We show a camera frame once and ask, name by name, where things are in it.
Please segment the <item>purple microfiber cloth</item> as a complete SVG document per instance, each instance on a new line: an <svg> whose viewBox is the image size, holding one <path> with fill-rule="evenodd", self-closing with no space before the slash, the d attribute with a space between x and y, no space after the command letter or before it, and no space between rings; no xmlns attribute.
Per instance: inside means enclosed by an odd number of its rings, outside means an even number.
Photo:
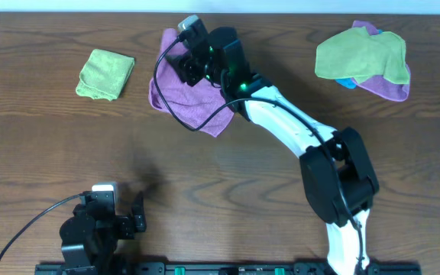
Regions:
<svg viewBox="0 0 440 275"><path fill-rule="evenodd" d="M218 137L230 124L234 112L229 108L222 109L215 117L209 116L223 104L220 89L213 87L206 79L194 86L181 82L173 67L161 60L157 68L157 77L150 80L149 103L160 111L171 113L192 128L208 123L201 131Z"/></svg>

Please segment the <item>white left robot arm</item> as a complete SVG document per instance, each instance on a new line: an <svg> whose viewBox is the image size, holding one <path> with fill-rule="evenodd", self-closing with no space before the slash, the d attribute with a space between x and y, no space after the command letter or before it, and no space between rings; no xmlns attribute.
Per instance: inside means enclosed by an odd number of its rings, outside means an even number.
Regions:
<svg viewBox="0 0 440 275"><path fill-rule="evenodd" d="M144 194L138 193L128 215L115 213L112 191L85 192L60 228L67 274L134 274L132 264L115 253L120 240L133 240L147 229Z"/></svg>

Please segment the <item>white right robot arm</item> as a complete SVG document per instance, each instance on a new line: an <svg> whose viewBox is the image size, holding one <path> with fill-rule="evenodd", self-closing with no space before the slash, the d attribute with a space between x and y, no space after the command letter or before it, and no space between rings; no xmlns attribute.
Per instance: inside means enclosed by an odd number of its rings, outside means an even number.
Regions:
<svg viewBox="0 0 440 275"><path fill-rule="evenodd" d="M240 114L270 132L299 160L307 201L327 229L328 271L370 272L366 223L379 184L361 136L290 103L251 69L234 28L165 30L150 96L189 131L218 136Z"/></svg>

